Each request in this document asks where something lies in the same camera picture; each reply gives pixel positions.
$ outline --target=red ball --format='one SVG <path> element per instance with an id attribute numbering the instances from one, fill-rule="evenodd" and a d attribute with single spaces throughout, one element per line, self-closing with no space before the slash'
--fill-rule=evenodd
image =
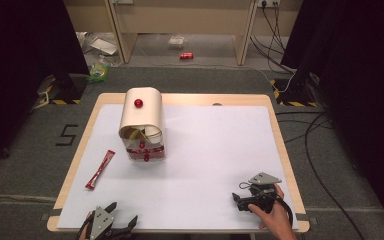
<path id="1" fill-rule="evenodd" d="M 143 106 L 143 101 L 141 99 L 135 100 L 135 107 L 141 108 Z"/>

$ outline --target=person's right hand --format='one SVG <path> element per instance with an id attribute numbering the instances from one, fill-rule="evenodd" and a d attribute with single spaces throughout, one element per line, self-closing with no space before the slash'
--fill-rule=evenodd
<path id="1" fill-rule="evenodd" d="M 277 194 L 283 199 L 284 193 L 279 185 L 274 185 Z M 292 226 L 289 223 L 288 214 L 286 209 L 275 201 L 273 204 L 273 210 L 267 214 L 254 204 L 248 205 L 249 210 L 260 217 L 262 223 L 259 225 L 260 229 L 267 227 L 267 229 L 277 238 L 282 240 L 296 239 Z"/>

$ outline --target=soda can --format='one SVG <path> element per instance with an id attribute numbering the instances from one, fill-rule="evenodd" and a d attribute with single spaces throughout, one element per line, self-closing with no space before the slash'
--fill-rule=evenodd
<path id="1" fill-rule="evenodd" d="M 180 53 L 180 59 L 193 59 L 193 52 Z"/>

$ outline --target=wall socket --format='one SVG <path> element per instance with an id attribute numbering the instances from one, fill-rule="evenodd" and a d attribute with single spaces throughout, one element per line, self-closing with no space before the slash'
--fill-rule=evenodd
<path id="1" fill-rule="evenodd" d="M 257 6 L 259 8 L 263 7 L 263 1 L 264 0 L 258 0 Z M 277 3 L 277 6 L 280 5 L 280 0 L 265 0 L 265 1 L 266 1 L 266 8 L 274 8 L 275 7 L 275 3 Z"/>

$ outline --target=beige container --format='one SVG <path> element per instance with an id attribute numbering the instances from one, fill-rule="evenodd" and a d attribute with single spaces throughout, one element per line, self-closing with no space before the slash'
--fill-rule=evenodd
<path id="1" fill-rule="evenodd" d="M 151 87 L 126 93 L 119 136 L 129 158 L 135 161 L 165 159 L 161 93 Z"/>

